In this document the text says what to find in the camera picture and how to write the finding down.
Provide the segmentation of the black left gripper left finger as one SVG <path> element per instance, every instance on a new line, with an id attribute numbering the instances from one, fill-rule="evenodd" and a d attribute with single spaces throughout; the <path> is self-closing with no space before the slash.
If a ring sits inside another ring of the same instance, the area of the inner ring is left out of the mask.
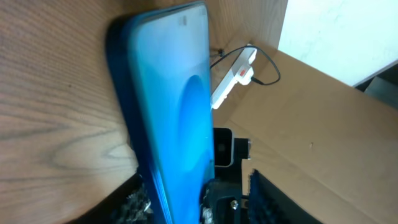
<path id="1" fill-rule="evenodd" d="M 142 177 L 134 174 L 99 204 L 68 224 L 152 223 L 150 200 Z"/>

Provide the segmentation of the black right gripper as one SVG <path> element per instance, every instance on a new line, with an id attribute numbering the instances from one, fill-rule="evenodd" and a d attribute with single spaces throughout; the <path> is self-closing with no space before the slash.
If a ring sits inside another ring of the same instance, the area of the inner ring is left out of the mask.
<path id="1" fill-rule="evenodd" d="M 204 224 L 245 224 L 248 220 L 248 196 L 243 194 L 242 161 L 249 159 L 251 140 L 233 138 L 233 163 L 215 166 L 215 178 L 203 186 L 201 222 Z"/>

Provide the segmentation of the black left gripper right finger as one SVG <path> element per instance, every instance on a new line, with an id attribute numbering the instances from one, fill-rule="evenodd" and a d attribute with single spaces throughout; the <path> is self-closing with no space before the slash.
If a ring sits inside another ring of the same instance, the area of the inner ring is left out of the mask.
<path id="1" fill-rule="evenodd" d="M 249 178 L 248 220 L 262 224 L 321 224 L 254 169 Z"/>

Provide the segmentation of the blue Galaxy smartphone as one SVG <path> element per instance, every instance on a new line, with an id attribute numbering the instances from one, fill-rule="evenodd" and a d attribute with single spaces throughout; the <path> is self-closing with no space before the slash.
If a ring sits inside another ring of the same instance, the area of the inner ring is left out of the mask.
<path id="1" fill-rule="evenodd" d="M 206 4 L 119 17 L 105 54 L 155 222 L 199 223 L 215 176 Z"/>

